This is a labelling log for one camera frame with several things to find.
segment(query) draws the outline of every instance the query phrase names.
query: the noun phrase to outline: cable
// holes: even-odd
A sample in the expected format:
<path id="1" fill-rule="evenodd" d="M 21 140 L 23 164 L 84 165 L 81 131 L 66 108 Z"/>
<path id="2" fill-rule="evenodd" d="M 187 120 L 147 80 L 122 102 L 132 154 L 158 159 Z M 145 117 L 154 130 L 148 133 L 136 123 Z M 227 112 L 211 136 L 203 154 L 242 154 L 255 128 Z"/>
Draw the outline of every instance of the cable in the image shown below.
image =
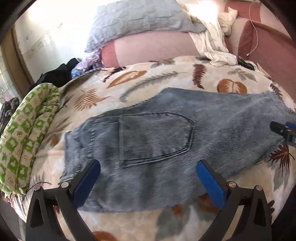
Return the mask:
<path id="1" fill-rule="evenodd" d="M 256 29 L 255 25 L 253 24 L 253 21 L 252 21 L 252 18 L 251 18 L 251 6 L 252 6 L 253 3 L 255 3 L 255 2 L 252 2 L 252 3 L 250 4 L 250 6 L 249 6 L 249 16 L 250 16 L 251 23 L 252 23 L 252 25 L 253 25 L 253 27 L 254 27 L 254 29 L 255 29 L 255 31 L 256 31 L 256 35 L 257 35 L 257 45 L 256 45 L 256 47 L 255 47 L 251 52 L 247 53 L 247 57 L 249 57 L 249 55 L 250 55 L 251 53 L 253 53 L 253 52 L 257 49 L 257 47 L 258 47 L 258 43 L 259 43 L 258 32 L 257 32 L 257 29 Z"/>

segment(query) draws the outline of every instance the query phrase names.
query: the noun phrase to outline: denim fabric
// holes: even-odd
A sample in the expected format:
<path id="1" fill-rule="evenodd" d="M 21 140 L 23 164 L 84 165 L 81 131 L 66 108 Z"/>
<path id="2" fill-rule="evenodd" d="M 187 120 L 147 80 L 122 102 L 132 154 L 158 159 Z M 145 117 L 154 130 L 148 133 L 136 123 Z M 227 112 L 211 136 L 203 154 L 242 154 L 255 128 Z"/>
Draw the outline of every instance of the denim fabric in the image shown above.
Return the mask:
<path id="1" fill-rule="evenodd" d="M 296 115 L 274 93 L 239 95 L 167 88 L 137 105 L 89 118 L 65 135 L 71 180 L 92 160 L 101 174 L 83 210 L 125 212 L 172 207 L 205 193 L 196 163 L 224 178 L 262 160 L 283 142 L 271 121 Z"/>

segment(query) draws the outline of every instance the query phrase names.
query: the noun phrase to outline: gray pillow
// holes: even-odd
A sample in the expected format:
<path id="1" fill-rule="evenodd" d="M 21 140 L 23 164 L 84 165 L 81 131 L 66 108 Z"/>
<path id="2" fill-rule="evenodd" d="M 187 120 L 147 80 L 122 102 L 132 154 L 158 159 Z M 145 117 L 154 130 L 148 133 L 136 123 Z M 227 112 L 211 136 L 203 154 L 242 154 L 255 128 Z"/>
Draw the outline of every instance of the gray pillow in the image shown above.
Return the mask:
<path id="1" fill-rule="evenodd" d="M 147 31 L 200 33 L 206 28 L 193 23 L 175 0 L 121 0 L 97 8 L 85 52 L 104 47 L 118 38 Z"/>

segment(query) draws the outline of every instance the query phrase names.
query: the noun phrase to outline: blue plastic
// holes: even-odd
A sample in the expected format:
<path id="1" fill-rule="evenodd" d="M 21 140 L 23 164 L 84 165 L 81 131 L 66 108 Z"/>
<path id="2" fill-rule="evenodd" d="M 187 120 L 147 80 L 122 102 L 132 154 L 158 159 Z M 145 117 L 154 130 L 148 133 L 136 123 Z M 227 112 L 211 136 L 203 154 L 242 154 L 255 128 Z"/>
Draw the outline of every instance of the blue plastic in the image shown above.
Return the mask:
<path id="1" fill-rule="evenodd" d="M 84 205 L 100 172 L 101 165 L 100 162 L 96 160 L 73 192 L 72 204 L 74 207 L 78 208 Z"/>
<path id="2" fill-rule="evenodd" d="M 216 207 L 223 209 L 226 203 L 225 193 L 201 161 L 196 164 L 196 174 L 204 185 L 213 204 Z"/>
<path id="3" fill-rule="evenodd" d="M 286 122 L 285 126 L 289 127 L 292 130 L 296 130 L 296 124 Z"/>

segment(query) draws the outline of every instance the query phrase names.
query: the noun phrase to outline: green and white checkered fabric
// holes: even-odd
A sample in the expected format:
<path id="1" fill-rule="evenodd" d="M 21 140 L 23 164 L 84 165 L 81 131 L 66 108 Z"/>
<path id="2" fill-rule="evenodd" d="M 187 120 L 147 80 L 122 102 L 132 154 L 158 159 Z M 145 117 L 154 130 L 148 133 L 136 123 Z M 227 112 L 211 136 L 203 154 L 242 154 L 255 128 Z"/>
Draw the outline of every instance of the green and white checkered fabric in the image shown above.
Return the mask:
<path id="1" fill-rule="evenodd" d="M 0 138 L 0 189 L 25 194 L 38 148 L 59 108 L 58 88 L 40 84 L 16 109 Z"/>

